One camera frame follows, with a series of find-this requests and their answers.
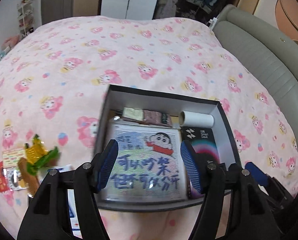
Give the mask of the black Smart Devil box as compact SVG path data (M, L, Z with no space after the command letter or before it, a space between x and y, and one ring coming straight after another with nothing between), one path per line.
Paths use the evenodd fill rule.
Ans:
M227 166L220 161L220 155L211 128L181 126L182 140L188 140L197 154L206 155L208 160L226 170Z

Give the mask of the cartoon bead art pack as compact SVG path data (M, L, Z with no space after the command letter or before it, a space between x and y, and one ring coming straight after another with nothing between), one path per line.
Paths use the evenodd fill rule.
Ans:
M101 191L103 200L125 203L186 200L187 179L177 129L112 123L107 139L117 141L119 152Z

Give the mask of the white lint roller refill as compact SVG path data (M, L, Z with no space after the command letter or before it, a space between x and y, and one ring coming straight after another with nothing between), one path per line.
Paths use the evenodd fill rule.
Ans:
M179 114L179 124L185 127L212 128L214 117L209 114L182 111Z

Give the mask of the white alcohol wipes pack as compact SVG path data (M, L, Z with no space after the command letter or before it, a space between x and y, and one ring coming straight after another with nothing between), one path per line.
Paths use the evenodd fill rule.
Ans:
M71 165L55 166L54 168L60 172L67 172L67 171L73 170L73 167ZM68 195L69 218L71 222L73 235L82 239L80 225L77 218L76 205L74 200L74 191L72 189L69 189L67 191L67 195Z

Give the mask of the brown wooden comb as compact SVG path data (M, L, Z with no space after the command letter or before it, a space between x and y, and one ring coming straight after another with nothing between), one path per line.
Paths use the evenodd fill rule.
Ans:
M27 171L27 160L21 157L18 161L18 168L20 170L22 179L28 191L29 197L33 198L39 188L39 182L36 176L29 174Z

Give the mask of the red envelope packet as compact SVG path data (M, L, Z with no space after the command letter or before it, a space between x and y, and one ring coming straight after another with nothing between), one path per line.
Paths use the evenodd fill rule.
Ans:
M0 162L0 193L9 191L9 183L4 175L3 162Z

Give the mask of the green yellow snack wrapper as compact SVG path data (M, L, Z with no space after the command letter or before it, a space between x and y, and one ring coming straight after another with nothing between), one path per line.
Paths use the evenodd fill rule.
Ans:
M37 134L33 136L31 145L28 143L24 145L24 150L27 159L27 172L33 176L36 176L39 169L48 165L50 161L58 159L60 155L57 146L54 146L51 150L47 150L44 142L41 141L40 136Z

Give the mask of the yellow printed card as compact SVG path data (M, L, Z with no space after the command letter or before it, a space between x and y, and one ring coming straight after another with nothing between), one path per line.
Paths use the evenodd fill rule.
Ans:
M3 151L3 167L13 168L17 167L18 161L25 158L25 150L23 148L14 148Z

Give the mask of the grey upholstered headboard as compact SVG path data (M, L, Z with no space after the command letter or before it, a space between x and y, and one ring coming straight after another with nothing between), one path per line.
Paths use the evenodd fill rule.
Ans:
M227 5L213 29L220 44L266 88L298 147L298 45L265 21Z

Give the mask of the black Daphne shoe box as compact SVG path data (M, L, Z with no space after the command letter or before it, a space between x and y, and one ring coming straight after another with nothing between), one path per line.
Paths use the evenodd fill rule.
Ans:
M119 153L101 209L159 212L199 205L180 155L188 140L195 152L223 169L240 163L233 131L219 101L110 85L97 130L95 153L110 140Z

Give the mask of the pink cartoon print bedspread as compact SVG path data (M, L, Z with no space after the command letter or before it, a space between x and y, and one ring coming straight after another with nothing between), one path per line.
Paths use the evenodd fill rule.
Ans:
M182 18L74 17L39 27L0 61L0 163L39 135L60 165L92 157L108 86L218 100L242 163L298 192L298 151L286 112L206 25ZM24 190L0 182L0 222L16 237Z

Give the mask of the white shelf rack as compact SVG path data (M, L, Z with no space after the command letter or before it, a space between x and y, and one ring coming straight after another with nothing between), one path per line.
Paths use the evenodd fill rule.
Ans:
M20 38L24 39L35 30L32 1L21 0L21 2L17 5L17 12Z

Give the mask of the beige drawer cabinet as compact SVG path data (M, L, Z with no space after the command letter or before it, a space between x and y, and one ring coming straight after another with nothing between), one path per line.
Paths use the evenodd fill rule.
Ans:
M73 17L100 14L101 0L73 0Z

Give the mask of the round orange wall decor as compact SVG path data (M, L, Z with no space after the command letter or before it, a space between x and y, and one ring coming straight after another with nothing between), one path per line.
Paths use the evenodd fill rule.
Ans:
M278 29L298 45L297 0L277 0L275 17Z

